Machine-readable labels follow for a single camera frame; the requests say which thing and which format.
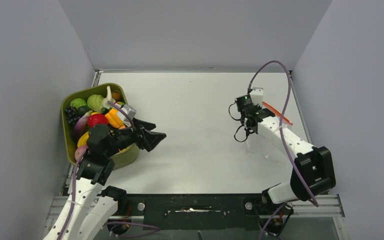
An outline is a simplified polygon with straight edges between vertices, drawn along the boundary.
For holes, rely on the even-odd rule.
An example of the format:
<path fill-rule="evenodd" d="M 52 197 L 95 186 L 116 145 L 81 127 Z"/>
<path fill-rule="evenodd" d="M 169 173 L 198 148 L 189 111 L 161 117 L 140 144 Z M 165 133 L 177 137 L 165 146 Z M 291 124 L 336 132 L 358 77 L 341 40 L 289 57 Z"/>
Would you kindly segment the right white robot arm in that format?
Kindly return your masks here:
<path fill-rule="evenodd" d="M 291 160 L 290 180 L 262 192 L 261 207 L 266 213 L 275 213 L 281 203 L 313 200 L 336 186 L 329 149 L 316 147 L 281 126 L 280 118 L 270 109 L 253 103 L 250 94 L 236 98 L 234 103 L 245 135 L 258 134 L 266 138 Z"/>

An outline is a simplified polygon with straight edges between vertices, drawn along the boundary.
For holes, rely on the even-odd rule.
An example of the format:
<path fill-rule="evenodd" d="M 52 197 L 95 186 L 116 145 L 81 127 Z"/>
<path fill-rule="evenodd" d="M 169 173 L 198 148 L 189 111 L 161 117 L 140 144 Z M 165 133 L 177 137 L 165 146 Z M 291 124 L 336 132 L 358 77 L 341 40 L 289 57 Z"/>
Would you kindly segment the clear zip bag orange zipper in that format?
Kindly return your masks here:
<path fill-rule="evenodd" d="M 266 105 L 263 104 L 263 109 L 266 109 L 266 118 L 262 120 L 262 122 L 258 123 L 257 131 L 247 131 L 246 136 L 252 134 L 257 134 L 262 136 L 263 138 L 270 141 L 274 146 L 276 146 L 286 157 L 288 160 L 293 159 L 293 154 L 291 150 L 284 146 L 284 143 L 281 139 L 281 129 L 287 130 L 287 124 L 289 121 L 286 121 L 286 124 L 280 123 L 281 114 L 275 108 L 269 106 L 267 108 Z"/>

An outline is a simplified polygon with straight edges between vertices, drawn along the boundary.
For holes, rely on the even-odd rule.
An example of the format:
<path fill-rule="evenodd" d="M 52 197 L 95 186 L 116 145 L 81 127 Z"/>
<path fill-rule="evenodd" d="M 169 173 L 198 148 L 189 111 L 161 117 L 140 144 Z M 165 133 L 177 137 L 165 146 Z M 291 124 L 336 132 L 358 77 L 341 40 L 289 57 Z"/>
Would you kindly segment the red toy apple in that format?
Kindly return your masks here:
<path fill-rule="evenodd" d="M 108 119 L 101 113 L 93 113 L 87 119 L 87 125 L 89 128 L 92 128 L 96 125 L 103 124 L 108 125 Z"/>

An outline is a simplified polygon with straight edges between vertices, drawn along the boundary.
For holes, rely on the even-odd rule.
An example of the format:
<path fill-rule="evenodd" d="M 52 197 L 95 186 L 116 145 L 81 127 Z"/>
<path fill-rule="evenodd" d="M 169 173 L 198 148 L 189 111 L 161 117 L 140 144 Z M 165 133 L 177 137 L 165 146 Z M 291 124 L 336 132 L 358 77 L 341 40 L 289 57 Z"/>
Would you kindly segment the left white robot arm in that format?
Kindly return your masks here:
<path fill-rule="evenodd" d="M 131 145 L 152 151 L 167 135 L 151 122 L 133 119 L 128 128 L 111 130 L 97 124 L 89 129 L 87 148 L 76 161 L 71 193 L 46 240 L 92 240 L 108 219 L 126 204 L 124 189 L 106 186 L 115 162 L 112 156 Z"/>

